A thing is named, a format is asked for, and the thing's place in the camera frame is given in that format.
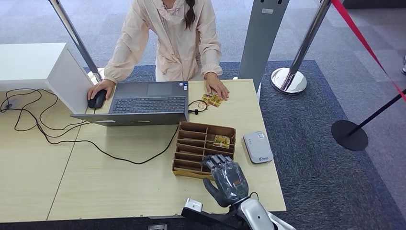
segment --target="wooden table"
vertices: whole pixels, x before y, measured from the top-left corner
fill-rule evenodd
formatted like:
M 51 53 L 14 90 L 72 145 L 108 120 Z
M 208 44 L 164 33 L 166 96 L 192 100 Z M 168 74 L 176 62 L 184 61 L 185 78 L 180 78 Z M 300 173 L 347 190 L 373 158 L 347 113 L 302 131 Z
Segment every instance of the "wooden table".
M 265 132 L 252 80 L 224 83 L 231 91 L 229 101 L 223 102 L 220 108 L 210 107 L 204 113 L 190 115 L 190 121 L 234 127 L 237 130 L 235 161 L 241 165 L 250 191 L 259 194 L 266 209 L 284 211 L 274 162 L 253 165 L 243 146 L 245 133 Z M 204 94 L 204 83 L 189 82 L 189 89 L 189 100 L 198 100 Z M 44 97 L 29 109 L 38 115 L 51 101 L 51 97 Z M 108 111 L 110 103 L 107 101 L 97 112 Z M 16 132 L 13 126 L 17 114 L 13 111 L 0 114 L 0 138 L 2 143 L 7 143 L 0 152 L 0 222 L 171 216 L 181 213 L 188 197 L 202 202 L 204 211 L 227 212 L 210 197 L 202 180 L 173 175 L 173 143 L 154 160 L 133 165 L 114 160 L 89 143 L 53 146 L 37 129 Z M 69 114 L 59 103 L 46 114 L 45 122 L 64 127 L 78 121 Z M 24 115 L 21 127 L 31 124 L 33 120 Z M 140 162 L 161 152 L 175 130 L 176 126 L 90 124 L 61 139 L 91 140 L 114 156 Z
M 250 191 L 258 192 L 270 211 L 286 209 L 274 162 L 253 165 L 242 137 L 265 131 L 252 80 L 226 80 L 230 99 L 220 108 L 210 107 L 190 121 L 234 127 L 237 130 L 235 161 L 247 178 Z M 204 82 L 189 82 L 189 100 L 199 100 Z M 107 101 L 98 113 L 106 113 Z M 94 141 L 106 152 L 132 161 L 144 161 L 161 152 L 176 126 L 83 126 L 78 140 Z M 180 214 L 188 197 L 203 203 L 207 212 L 224 213 L 205 190 L 201 179 L 174 176 L 171 171 L 174 143 L 166 153 L 143 164 L 132 165 L 100 153 L 92 145 L 78 143 L 70 157 L 49 219 L 171 216 Z
M 24 105 L 38 95 L 33 93 L 19 98 Z M 5 98 L 5 92 L 0 92 L 0 101 L 3 102 Z M 26 108 L 38 117 L 54 101 L 55 97 L 45 92 L 41 101 Z M 44 113 L 43 120 L 50 127 L 63 128 L 78 122 L 69 117 L 69 113 L 66 106 L 58 102 Z M 14 131 L 18 114 L 19 111 L 0 113 L 0 222 L 46 220 L 73 144 L 50 145 L 37 128 L 27 132 Z M 25 129 L 33 125 L 35 122 L 32 117 L 24 112 L 18 128 Z M 45 131 L 53 136 L 62 134 L 62 131 L 47 128 Z M 77 128 L 62 138 L 51 140 L 75 140 L 78 132 Z

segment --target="white portable router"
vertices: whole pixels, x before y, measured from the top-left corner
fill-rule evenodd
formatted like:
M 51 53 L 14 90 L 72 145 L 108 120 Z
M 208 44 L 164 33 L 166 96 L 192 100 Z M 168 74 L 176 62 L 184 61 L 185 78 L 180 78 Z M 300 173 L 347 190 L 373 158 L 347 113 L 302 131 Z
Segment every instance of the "white portable router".
M 254 164 L 273 160 L 271 146 L 263 132 L 245 134 L 244 142 L 247 147 L 249 158 Z

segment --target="blue carpet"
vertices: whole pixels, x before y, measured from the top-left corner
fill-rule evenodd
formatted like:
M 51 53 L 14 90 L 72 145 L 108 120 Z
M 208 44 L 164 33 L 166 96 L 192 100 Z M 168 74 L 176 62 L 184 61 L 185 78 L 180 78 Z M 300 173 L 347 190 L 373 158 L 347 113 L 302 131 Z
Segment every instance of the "blue carpet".
M 313 60 L 301 72 L 308 87 L 287 96 L 270 85 L 270 74 L 290 61 L 268 62 L 261 88 L 261 111 L 268 132 L 287 211 L 275 213 L 298 230 L 402 230 L 406 222 L 365 151 L 338 145 L 331 125 L 346 119 Z M 223 79 L 237 76 L 239 63 L 221 63 Z M 154 66 L 137 66 L 126 81 L 153 81 Z M 4 224 L 8 229 L 147 229 L 157 222 L 169 230 L 220 230 L 184 219 L 115 218 Z

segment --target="gray floor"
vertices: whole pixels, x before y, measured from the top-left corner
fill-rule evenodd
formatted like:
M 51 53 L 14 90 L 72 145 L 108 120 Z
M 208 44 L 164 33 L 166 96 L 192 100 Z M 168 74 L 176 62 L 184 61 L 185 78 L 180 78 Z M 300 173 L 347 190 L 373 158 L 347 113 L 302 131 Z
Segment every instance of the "gray floor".
M 98 66 L 111 57 L 131 0 L 61 0 Z M 212 0 L 223 62 L 240 61 L 252 0 Z M 292 60 L 318 6 L 316 0 L 290 0 L 270 60 Z M 356 24 L 399 86 L 406 54 L 406 9 L 350 11 Z M 151 34 L 141 65 L 154 64 L 156 36 Z M 0 44 L 67 42 L 85 66 L 46 0 L 0 0 Z M 332 7 L 306 59 L 322 70 L 347 117 L 361 122 L 396 90 Z M 406 217 L 406 104 L 397 102 L 369 124 L 367 152 Z

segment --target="laptop keyboard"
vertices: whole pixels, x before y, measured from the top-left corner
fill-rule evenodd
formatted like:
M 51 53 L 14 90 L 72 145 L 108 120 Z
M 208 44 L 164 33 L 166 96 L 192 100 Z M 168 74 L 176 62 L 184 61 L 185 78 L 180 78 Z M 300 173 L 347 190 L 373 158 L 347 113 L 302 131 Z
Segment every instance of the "laptop keyboard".
M 113 114 L 185 112 L 185 97 L 115 99 Z

